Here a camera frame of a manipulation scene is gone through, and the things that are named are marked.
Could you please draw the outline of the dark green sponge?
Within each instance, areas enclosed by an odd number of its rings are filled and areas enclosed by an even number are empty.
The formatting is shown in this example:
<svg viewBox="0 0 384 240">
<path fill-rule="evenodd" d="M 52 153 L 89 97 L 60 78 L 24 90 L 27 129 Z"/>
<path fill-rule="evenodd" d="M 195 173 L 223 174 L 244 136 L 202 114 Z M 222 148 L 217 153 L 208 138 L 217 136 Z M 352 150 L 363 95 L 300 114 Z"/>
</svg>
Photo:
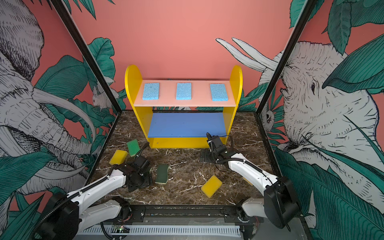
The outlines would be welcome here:
<svg viewBox="0 0 384 240">
<path fill-rule="evenodd" d="M 158 165 L 157 171 L 156 171 L 157 176 L 155 180 L 156 184 L 165 185 L 168 182 L 168 170 L 169 170 L 169 165 L 164 165 L 164 164 Z"/>
<path fill-rule="evenodd" d="M 147 169 L 147 171 L 146 171 L 146 173 L 150 176 L 151 175 L 151 167 L 148 167 L 148 169 Z"/>
</svg>

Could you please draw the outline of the blue sponge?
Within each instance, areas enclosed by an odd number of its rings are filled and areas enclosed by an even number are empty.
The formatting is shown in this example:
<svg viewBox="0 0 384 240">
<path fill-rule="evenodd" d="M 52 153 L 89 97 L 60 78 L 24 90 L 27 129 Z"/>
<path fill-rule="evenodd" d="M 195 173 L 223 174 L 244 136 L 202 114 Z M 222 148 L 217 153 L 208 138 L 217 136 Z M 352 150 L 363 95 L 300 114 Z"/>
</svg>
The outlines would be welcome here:
<svg viewBox="0 0 384 240">
<path fill-rule="evenodd" d="M 176 100 L 184 101 L 192 99 L 192 84 L 191 83 L 177 83 Z"/>
<path fill-rule="evenodd" d="M 143 90 L 143 101 L 152 101 L 159 99 L 160 84 L 159 83 L 146 83 Z"/>
<path fill-rule="evenodd" d="M 229 100 L 225 84 L 210 84 L 212 101 L 226 102 Z"/>
</svg>

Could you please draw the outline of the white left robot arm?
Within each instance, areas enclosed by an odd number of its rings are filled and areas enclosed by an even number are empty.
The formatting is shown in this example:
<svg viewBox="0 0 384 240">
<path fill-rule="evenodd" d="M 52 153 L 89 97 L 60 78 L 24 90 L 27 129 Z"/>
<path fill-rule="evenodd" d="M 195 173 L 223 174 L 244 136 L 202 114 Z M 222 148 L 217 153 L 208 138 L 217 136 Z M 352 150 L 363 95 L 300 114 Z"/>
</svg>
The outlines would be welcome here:
<svg viewBox="0 0 384 240">
<path fill-rule="evenodd" d="M 133 163 L 113 165 L 108 174 L 68 194 L 54 194 L 30 233 L 30 240 L 72 240 L 78 233 L 104 221 L 125 223 L 133 216 L 122 197 L 96 205 L 108 193 L 126 187 L 130 192 L 152 182 L 150 161 L 143 156 Z"/>
</svg>

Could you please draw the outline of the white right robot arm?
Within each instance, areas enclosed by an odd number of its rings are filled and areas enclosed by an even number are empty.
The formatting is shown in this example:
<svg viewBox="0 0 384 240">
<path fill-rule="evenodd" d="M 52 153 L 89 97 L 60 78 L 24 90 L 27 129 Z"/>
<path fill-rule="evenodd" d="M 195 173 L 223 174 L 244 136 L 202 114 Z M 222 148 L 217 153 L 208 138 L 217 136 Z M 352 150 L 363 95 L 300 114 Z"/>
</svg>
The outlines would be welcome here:
<svg viewBox="0 0 384 240">
<path fill-rule="evenodd" d="M 220 136 L 206 135 L 209 148 L 202 150 L 202 161 L 236 172 L 263 195 L 261 199 L 248 198 L 240 203 L 239 219 L 262 217 L 279 229 L 288 227 L 289 222 L 302 212 L 293 182 L 285 176 L 277 177 L 262 170 L 239 150 L 227 147 Z"/>
</svg>

